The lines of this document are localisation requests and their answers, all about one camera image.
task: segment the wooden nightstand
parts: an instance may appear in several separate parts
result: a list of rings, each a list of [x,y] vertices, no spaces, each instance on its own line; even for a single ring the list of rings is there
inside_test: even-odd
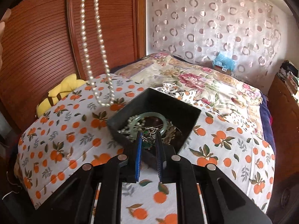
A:
[[[279,183],[299,172],[299,104],[277,75],[268,99],[276,145],[274,180]]]

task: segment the white fabric with orange print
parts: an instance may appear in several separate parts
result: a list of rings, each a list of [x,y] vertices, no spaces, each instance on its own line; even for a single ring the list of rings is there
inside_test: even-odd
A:
[[[28,194],[38,208],[82,164],[106,163],[120,154],[119,146],[106,127],[106,120],[145,87],[113,76],[117,103],[99,106],[83,85],[63,98],[33,123],[19,141],[19,160]],[[103,101],[108,101],[105,75],[95,80]],[[274,176],[271,146],[225,121],[200,103],[196,126],[179,154],[193,164],[213,162],[253,199],[264,212],[268,208]],[[142,164],[140,182],[123,184],[123,223],[176,223],[175,185],[159,184],[156,171]]]

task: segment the stack of books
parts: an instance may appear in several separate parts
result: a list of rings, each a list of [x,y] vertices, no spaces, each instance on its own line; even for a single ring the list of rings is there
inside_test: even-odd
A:
[[[292,72],[287,73],[287,77],[284,81],[286,87],[290,91],[291,95],[296,99],[298,102],[299,100],[299,78],[295,77]]]

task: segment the cardboard box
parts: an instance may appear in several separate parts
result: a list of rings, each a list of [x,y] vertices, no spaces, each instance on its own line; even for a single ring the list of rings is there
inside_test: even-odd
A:
[[[107,120],[107,126],[113,139],[124,147],[128,144],[132,144],[131,141],[119,133],[118,130],[123,129],[127,125],[129,117],[145,112],[160,113],[165,116],[167,120],[170,120],[174,126],[180,129],[182,133],[181,141],[179,145],[174,146],[175,151],[178,152],[193,130],[201,110],[165,93],[147,88]],[[155,147],[149,150],[142,149],[142,160],[154,169],[157,168],[155,155]]]

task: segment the circle patterned wallpaper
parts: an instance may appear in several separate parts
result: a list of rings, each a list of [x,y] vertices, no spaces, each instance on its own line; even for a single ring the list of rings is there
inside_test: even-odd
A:
[[[232,76],[263,88],[281,41],[266,0],[151,0],[154,50],[204,65],[220,52],[236,62]]]

